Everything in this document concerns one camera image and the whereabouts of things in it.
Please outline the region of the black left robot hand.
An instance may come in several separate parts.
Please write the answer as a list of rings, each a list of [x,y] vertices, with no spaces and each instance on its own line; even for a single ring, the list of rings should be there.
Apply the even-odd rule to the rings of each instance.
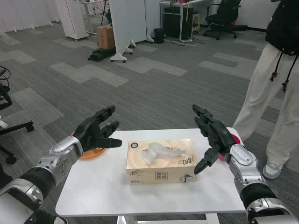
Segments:
[[[96,148],[117,148],[122,145],[122,140],[110,138],[119,127],[119,121],[100,128],[100,124],[112,116],[114,112],[115,106],[110,105],[88,117],[77,127],[73,136],[80,141],[84,152]]]

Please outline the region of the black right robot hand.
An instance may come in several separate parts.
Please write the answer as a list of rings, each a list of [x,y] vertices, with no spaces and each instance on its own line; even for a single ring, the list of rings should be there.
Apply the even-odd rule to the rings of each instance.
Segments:
[[[230,131],[222,122],[213,118],[213,115],[206,109],[198,105],[192,106],[193,111],[197,115],[194,121],[200,133],[208,138],[210,148],[204,153],[204,158],[194,168],[194,174],[197,175],[205,168],[212,166],[219,155],[224,156],[229,149],[235,144]]]

